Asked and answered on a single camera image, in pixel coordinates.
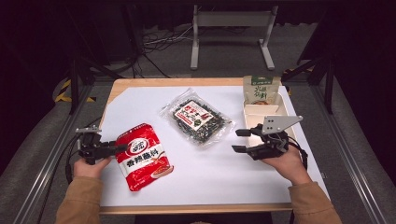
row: seaweed package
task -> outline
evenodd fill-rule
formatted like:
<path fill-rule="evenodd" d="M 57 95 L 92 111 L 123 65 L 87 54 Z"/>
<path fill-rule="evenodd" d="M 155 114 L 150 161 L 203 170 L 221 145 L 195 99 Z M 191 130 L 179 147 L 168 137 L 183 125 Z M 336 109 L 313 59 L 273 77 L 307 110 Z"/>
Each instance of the seaweed package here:
<path fill-rule="evenodd" d="M 199 147 L 208 147 L 229 133 L 234 122 L 188 88 L 160 113 L 186 139 Z"/>

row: person's left hand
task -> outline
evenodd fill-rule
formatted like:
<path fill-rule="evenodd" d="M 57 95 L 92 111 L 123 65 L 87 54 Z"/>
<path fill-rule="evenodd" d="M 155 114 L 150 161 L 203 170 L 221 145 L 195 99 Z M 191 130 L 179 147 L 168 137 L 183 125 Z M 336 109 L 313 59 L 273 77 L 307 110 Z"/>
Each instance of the person's left hand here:
<path fill-rule="evenodd" d="M 85 159 L 80 158 L 74 163 L 74 177 L 86 176 L 92 178 L 100 178 L 100 175 L 105 167 L 111 162 L 111 157 L 102 159 L 95 165 L 89 165 Z"/>

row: food package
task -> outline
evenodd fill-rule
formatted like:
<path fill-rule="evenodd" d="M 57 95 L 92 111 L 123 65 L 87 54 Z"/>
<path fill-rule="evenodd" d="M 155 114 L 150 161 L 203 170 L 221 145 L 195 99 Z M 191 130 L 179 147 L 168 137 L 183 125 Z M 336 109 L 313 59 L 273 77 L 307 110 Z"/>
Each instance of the food package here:
<path fill-rule="evenodd" d="M 244 77 L 244 105 L 272 105 L 275 101 L 280 77 Z"/>
<path fill-rule="evenodd" d="M 142 123 L 121 134 L 116 145 L 128 145 L 116 154 L 117 162 L 126 178 L 130 191 L 138 191 L 154 180 L 172 173 L 163 146 L 153 128 Z"/>
<path fill-rule="evenodd" d="M 209 147 L 229 133 L 234 122 L 188 88 L 161 111 L 160 115 L 188 141 Z"/>

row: human hand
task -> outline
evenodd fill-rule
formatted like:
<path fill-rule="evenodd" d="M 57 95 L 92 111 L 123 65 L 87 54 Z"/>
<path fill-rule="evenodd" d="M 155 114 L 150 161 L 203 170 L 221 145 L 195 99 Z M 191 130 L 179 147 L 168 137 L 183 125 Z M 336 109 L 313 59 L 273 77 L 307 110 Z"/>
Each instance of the human hand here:
<path fill-rule="evenodd" d="M 100 175 L 105 167 L 111 162 L 111 157 L 102 159 L 95 165 L 89 165 L 85 159 L 80 158 L 74 163 L 74 177 L 85 176 L 92 178 L 100 178 Z"/>
<path fill-rule="evenodd" d="M 263 162 L 273 166 L 292 185 L 312 182 L 301 161 L 299 150 L 289 145 L 289 150 L 277 158 L 263 159 Z"/>

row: tan long-sleeve shirt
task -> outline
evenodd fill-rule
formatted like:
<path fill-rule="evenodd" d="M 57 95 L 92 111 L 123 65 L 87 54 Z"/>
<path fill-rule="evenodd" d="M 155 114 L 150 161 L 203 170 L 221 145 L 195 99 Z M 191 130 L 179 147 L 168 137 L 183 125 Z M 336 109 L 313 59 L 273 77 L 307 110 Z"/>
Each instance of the tan long-sleeve shirt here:
<path fill-rule="evenodd" d="M 103 183 L 99 179 L 75 177 L 58 209 L 56 223 L 99 224 L 102 188 Z M 342 223 L 318 183 L 293 186 L 289 191 L 294 215 L 299 224 Z"/>

